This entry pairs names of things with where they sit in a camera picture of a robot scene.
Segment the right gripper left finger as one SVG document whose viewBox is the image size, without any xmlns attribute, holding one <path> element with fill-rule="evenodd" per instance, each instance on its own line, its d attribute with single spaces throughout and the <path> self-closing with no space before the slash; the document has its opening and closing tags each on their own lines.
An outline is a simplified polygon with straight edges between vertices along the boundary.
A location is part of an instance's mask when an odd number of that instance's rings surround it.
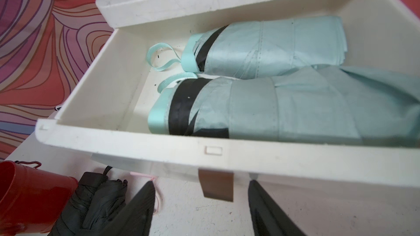
<svg viewBox="0 0 420 236">
<path fill-rule="evenodd" d="M 100 236 L 148 236 L 155 205 L 155 186 L 148 181 Z"/>
</svg>

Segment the black folded umbrella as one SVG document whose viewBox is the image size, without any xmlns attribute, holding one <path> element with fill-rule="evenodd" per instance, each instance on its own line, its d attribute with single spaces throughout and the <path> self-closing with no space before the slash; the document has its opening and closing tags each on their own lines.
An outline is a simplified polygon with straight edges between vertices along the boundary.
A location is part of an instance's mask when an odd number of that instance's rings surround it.
<svg viewBox="0 0 420 236">
<path fill-rule="evenodd" d="M 81 229 L 99 186 L 106 174 L 85 172 L 48 236 L 75 236 Z"/>
<path fill-rule="evenodd" d="M 93 196 L 77 236 L 99 236 L 126 206 L 127 180 L 107 180 Z"/>
</svg>

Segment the black folded umbrella left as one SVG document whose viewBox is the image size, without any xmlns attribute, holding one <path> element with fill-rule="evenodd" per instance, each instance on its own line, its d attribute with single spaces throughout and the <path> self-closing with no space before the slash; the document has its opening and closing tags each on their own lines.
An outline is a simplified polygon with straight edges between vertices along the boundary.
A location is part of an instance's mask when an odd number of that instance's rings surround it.
<svg viewBox="0 0 420 236">
<path fill-rule="evenodd" d="M 106 174 L 85 172 L 48 236 L 75 236 L 81 229 L 99 186 Z"/>
</svg>

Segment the mint green umbrella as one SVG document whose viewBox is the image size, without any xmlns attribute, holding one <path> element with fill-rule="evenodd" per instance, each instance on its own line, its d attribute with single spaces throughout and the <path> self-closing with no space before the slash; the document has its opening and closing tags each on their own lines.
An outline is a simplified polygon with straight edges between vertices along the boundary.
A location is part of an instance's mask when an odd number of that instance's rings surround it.
<svg viewBox="0 0 420 236">
<path fill-rule="evenodd" d="M 184 79 L 162 91 L 148 127 L 154 134 L 417 148 L 420 80 L 347 66 Z"/>
<path fill-rule="evenodd" d="M 347 52 L 339 16 L 245 21 L 190 36 L 181 56 L 154 70 L 179 63 L 191 76 L 255 79 L 318 64 L 339 66 Z"/>
</svg>

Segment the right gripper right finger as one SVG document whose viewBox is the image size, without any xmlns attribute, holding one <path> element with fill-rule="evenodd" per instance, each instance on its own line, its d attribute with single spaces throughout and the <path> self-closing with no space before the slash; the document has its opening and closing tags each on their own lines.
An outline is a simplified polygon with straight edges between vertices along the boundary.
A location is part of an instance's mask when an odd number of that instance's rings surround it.
<svg viewBox="0 0 420 236">
<path fill-rule="evenodd" d="M 305 235 L 256 180 L 249 183 L 248 202 L 256 236 Z"/>
</svg>

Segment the black folded umbrella right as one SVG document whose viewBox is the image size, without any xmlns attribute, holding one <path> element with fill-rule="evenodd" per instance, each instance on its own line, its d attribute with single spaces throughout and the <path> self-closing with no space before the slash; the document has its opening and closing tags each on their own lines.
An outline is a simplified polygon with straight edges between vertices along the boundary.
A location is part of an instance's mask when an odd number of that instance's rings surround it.
<svg viewBox="0 0 420 236">
<path fill-rule="evenodd" d="M 126 206 L 127 180 L 107 180 L 93 196 L 77 236 L 99 236 Z"/>
</svg>

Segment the white plastic drawer cabinet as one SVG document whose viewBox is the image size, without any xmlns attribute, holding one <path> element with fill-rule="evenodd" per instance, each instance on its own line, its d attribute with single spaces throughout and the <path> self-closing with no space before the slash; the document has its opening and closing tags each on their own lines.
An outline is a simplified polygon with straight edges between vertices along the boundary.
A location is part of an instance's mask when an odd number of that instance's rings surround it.
<svg viewBox="0 0 420 236">
<path fill-rule="evenodd" d="M 420 21 L 400 0 L 97 0 L 112 35 L 43 144 L 232 201 L 420 203 Z"/>
</svg>

